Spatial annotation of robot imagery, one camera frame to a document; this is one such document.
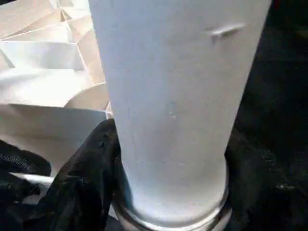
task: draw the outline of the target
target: scratch mark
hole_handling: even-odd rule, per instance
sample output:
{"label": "scratch mark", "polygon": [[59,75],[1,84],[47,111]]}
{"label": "scratch mark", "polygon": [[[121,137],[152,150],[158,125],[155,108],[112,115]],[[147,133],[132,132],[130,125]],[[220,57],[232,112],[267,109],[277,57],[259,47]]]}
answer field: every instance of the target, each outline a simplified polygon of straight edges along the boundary
{"label": "scratch mark", "polygon": [[236,34],[245,26],[246,25],[244,23],[231,24],[227,26],[206,29],[206,33],[211,37],[212,42],[215,45],[219,39]]}

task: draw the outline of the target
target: cylinder base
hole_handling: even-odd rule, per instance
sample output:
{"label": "cylinder base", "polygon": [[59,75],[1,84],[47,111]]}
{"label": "cylinder base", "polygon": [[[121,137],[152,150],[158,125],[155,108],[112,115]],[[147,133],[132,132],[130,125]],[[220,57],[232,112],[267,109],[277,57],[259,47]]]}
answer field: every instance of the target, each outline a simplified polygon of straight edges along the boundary
{"label": "cylinder base", "polygon": [[117,200],[117,196],[113,201],[113,207],[120,223],[126,231],[222,231],[232,214],[231,208],[225,204],[227,196],[228,190],[226,190],[224,200],[220,207],[215,208],[203,220],[185,227],[160,227],[136,218],[121,203],[121,200]]}

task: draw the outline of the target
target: black fabric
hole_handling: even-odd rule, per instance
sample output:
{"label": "black fabric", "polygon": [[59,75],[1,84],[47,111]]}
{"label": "black fabric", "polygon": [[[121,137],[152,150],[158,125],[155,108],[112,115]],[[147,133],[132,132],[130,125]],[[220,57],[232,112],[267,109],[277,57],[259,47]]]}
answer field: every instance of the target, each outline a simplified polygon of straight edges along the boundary
{"label": "black fabric", "polygon": [[269,12],[226,151],[227,231],[308,230],[308,41],[282,10]]}
{"label": "black fabric", "polygon": [[0,170],[0,206],[22,202],[30,195],[39,195],[37,185]]}
{"label": "black fabric", "polygon": [[115,159],[120,154],[114,120],[97,126],[60,169],[47,195],[26,222],[37,230],[104,230],[112,201]]}
{"label": "black fabric", "polygon": [[7,172],[49,176],[51,166],[44,158],[0,140],[0,169]]}

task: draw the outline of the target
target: white cylinder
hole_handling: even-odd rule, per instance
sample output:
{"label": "white cylinder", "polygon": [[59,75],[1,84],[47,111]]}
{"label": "white cylinder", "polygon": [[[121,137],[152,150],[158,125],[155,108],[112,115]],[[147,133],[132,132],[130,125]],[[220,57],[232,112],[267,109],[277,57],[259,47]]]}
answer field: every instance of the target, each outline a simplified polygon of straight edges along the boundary
{"label": "white cylinder", "polygon": [[269,5],[90,0],[124,206],[148,228],[196,224],[221,203],[224,152]]}

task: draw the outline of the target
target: paper sculpture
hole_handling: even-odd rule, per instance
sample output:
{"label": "paper sculpture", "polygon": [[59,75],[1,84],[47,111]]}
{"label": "paper sculpture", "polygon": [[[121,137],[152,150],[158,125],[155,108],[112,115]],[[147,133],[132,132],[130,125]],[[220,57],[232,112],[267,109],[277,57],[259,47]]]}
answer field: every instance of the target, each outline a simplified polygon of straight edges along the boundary
{"label": "paper sculpture", "polygon": [[[88,0],[0,6],[1,104],[64,107],[77,97],[69,107],[104,110],[109,101],[104,85]],[[96,95],[92,87],[103,92]]]}

